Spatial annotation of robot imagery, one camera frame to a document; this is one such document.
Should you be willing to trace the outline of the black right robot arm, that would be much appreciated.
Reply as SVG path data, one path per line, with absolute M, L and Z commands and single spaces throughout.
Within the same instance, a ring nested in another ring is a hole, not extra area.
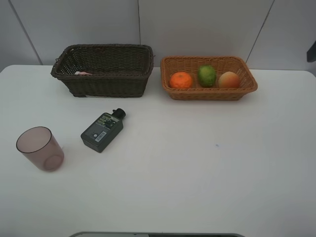
M 316 61 L 316 41 L 313 43 L 313 45 L 307 51 L 306 56 L 307 56 L 308 63 L 312 63 L 312 62 Z

